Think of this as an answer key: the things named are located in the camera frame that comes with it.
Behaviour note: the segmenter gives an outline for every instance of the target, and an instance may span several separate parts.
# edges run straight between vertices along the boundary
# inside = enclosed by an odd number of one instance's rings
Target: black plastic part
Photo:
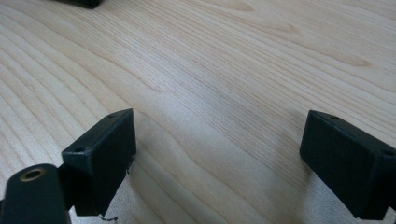
[[[300,154],[354,217],[396,209],[396,149],[335,116],[309,111]]]
[[[135,153],[133,110],[101,119],[62,152],[66,205],[73,204],[78,216],[104,216]]]
[[[31,166],[8,180],[1,224],[66,224],[68,220],[55,166]]]
[[[102,0],[55,0],[57,2],[63,2],[79,7],[85,8],[96,8],[102,2]]]

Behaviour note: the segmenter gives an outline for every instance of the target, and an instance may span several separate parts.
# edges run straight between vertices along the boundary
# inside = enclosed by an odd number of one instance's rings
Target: wood grain
[[[132,107],[119,223],[376,223],[298,151],[309,109],[396,147],[395,40],[391,0],[0,0],[0,189]]]

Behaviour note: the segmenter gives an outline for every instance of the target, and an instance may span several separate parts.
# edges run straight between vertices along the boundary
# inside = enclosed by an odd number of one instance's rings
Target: wooden surface
[[[138,153],[106,214],[119,223],[376,223],[299,146],[316,109],[396,147],[395,41],[393,0],[0,0],[0,197],[132,107]]]

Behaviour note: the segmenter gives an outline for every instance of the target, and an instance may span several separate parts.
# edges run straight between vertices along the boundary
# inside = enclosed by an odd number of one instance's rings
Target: wooden table
[[[106,214],[119,223],[376,223],[299,146],[316,109],[396,147],[395,41],[393,0],[0,0],[0,198],[132,107],[138,153]]]

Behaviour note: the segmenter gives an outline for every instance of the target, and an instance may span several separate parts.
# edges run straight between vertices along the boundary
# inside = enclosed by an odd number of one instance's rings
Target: light wood tabletop
[[[118,223],[377,223],[299,148],[309,109],[396,147],[396,1],[0,0],[0,198],[130,107],[138,151],[106,214]]]

